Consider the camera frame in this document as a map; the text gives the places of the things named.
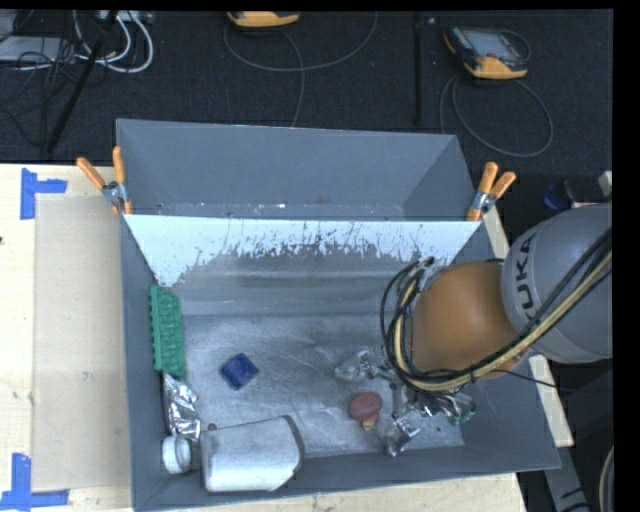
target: clamp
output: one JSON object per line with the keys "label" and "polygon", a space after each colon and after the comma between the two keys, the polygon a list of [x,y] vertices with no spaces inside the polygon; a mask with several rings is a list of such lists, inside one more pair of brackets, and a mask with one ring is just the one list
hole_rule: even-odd
{"label": "clamp", "polygon": [[98,190],[102,192],[105,198],[113,205],[113,211],[117,215],[122,209],[124,213],[133,213],[131,200],[124,185],[126,174],[124,170],[124,162],[122,160],[122,151],[120,146],[113,148],[113,167],[116,171],[116,181],[107,183],[100,175],[97,169],[91,165],[91,162],[84,157],[76,159],[76,165],[85,173],[87,178],[93,183]]}
{"label": "clamp", "polygon": [[516,180],[516,173],[513,171],[505,172],[498,181],[496,181],[497,175],[498,164],[487,162],[480,179],[480,185],[478,185],[478,191],[467,212],[467,220],[475,221],[483,218]]}

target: blue tape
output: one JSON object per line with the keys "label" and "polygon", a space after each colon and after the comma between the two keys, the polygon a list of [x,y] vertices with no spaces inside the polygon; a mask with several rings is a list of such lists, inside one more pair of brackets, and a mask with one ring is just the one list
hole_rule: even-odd
{"label": "blue tape", "polygon": [[22,190],[20,195],[20,219],[36,216],[36,194],[64,194],[67,182],[64,180],[38,181],[38,175],[22,168]]}
{"label": "blue tape", "polygon": [[69,501],[69,490],[31,492],[31,458],[21,453],[12,455],[11,490],[3,491],[0,510],[30,512],[33,507],[57,507]]}

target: black carpet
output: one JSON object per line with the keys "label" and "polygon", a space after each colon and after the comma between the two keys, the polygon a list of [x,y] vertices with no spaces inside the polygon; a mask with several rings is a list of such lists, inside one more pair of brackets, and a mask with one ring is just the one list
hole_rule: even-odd
{"label": "black carpet", "polygon": [[[578,194],[597,196],[598,177],[612,167],[613,10],[421,11],[418,18],[411,11],[303,12],[288,30],[266,37],[228,30],[223,11],[154,13],[147,25],[151,66],[137,74],[95,66],[58,133],[86,61],[37,71],[3,63],[0,161],[73,163],[82,155],[109,164],[117,118],[444,130],[458,135],[475,183],[488,160],[517,173],[498,204],[510,241],[555,213],[544,202],[549,186],[570,180]],[[95,21],[94,11],[77,16],[93,45],[105,25]],[[443,27],[452,25],[516,32],[531,50],[529,72],[519,83],[499,87],[461,76],[456,112],[452,88],[443,97],[462,71],[443,43]],[[53,10],[36,10],[20,27],[22,34],[49,37],[68,38],[71,30],[71,13]],[[148,47],[137,32],[140,64]],[[103,54],[123,45],[115,25]],[[269,71],[238,56],[267,68],[302,63],[312,69]]]}

